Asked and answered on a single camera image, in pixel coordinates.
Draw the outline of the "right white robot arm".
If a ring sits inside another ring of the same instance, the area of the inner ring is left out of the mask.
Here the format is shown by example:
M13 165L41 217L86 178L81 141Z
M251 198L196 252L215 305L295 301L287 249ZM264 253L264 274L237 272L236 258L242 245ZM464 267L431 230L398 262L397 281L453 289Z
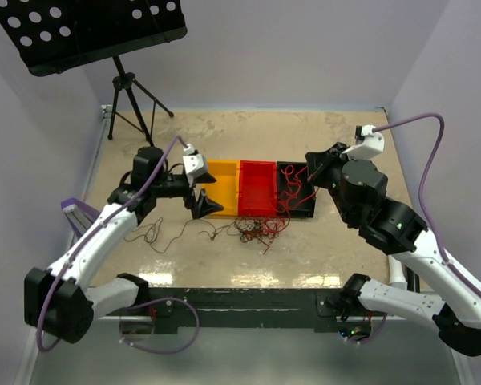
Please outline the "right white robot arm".
M337 142L305 155L311 184L328 191L342 221L385 255L421 277L434 294L420 294L353 274L338 305L344 316L363 310L422 324L460 354L481 355L481 282L443 253L426 222L409 206L386 195L387 176L370 160L351 159Z

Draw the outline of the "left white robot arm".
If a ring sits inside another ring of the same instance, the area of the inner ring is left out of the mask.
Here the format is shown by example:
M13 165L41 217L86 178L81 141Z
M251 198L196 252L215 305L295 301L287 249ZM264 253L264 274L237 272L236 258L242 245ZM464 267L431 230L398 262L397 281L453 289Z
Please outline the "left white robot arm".
M120 274L102 286L90 283L109 254L155 209L159 199L182 199L195 219L223 210L204 190L195 190L197 184L216 181L203 154L185 145L183 170L177 174L168 169L167 157L161 148L141 148L131 171L123 175L91 227L48 268L33 268L25 276L24 321L36 328L37 338L48 333L76 343L98 318L123 308L131 314L148 309L148 282L142 278Z

